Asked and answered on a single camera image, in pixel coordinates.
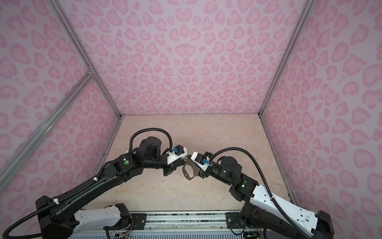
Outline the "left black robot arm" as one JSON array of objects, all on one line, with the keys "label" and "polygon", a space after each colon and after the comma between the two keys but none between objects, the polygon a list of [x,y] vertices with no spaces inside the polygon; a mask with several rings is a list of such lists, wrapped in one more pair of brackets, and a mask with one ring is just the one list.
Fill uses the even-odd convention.
[{"label": "left black robot arm", "polygon": [[106,162],[93,178],[53,198],[42,196],[36,200],[41,237],[69,238],[80,225],[76,212],[106,191],[142,174],[144,169],[162,169],[168,176],[184,164],[188,154],[185,147],[177,145],[161,152],[161,145],[160,139],[150,136],[138,148]]}]

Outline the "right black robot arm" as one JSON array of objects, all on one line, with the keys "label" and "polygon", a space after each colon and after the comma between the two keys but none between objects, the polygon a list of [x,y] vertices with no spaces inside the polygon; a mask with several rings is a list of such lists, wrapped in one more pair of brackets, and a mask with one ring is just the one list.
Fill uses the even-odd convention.
[{"label": "right black robot arm", "polygon": [[213,177],[227,184],[230,194],[244,205],[239,213],[241,224],[260,227],[289,239],[332,239],[334,227],[329,214],[303,209],[283,198],[270,194],[265,186],[242,173],[242,166],[230,156],[217,162],[200,153],[191,161],[200,168],[198,176]]}]

